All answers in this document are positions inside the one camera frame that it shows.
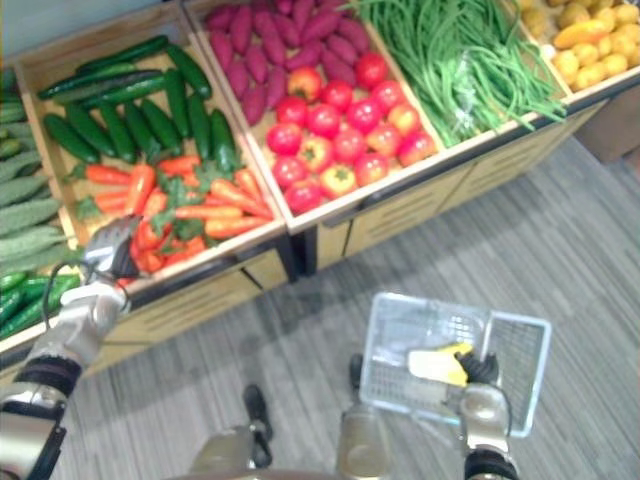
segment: tomato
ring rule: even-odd
[[[396,105],[407,101],[402,87],[395,80],[385,80],[376,85],[376,88],[371,92],[371,97],[378,103],[384,115]]]
[[[353,89],[343,80],[331,80],[322,90],[320,99],[338,109],[339,112],[344,112],[353,100]]]
[[[289,95],[301,97],[307,102],[315,102],[322,91],[322,77],[311,67],[295,69],[289,75],[287,92]]]
[[[276,108],[279,123],[295,123],[304,127],[307,122],[307,103],[300,97],[286,97]]]
[[[358,85],[367,90],[386,80],[388,73],[387,62],[376,52],[365,53],[356,63]]]
[[[276,123],[267,133],[267,145],[278,155],[295,155],[302,143],[302,130],[295,123]]]
[[[313,179],[301,180],[287,189],[284,199],[293,213],[308,212],[322,204],[322,188]]]
[[[279,157],[271,171],[282,189],[309,176],[307,167],[296,157]]]
[[[431,135],[424,130],[410,133],[398,149],[398,160],[403,167],[408,167],[424,160],[436,152],[436,145]]]
[[[382,110],[370,98],[352,104],[347,110],[349,125],[365,135],[373,130],[380,120],[382,120]]]
[[[340,112],[331,105],[318,105],[307,115],[307,128],[321,137],[333,138],[340,130]]]
[[[321,173],[333,163],[333,145],[322,137],[309,137],[302,142],[300,160],[311,173]]]
[[[403,137],[420,130],[422,127],[420,114],[408,103],[401,103],[393,107],[387,120],[398,129]]]
[[[393,125],[380,124],[367,135],[369,148],[385,157],[395,157],[401,143],[402,135]]]
[[[356,180],[364,187],[389,174],[389,159],[379,153],[368,153],[356,161]]]
[[[362,134],[354,129],[347,128],[341,131],[333,139],[333,155],[337,162],[353,165],[367,149],[367,144]]]
[[[358,188],[356,174],[347,165],[334,165],[327,168],[320,175],[320,185],[324,194],[331,199],[342,197]]]

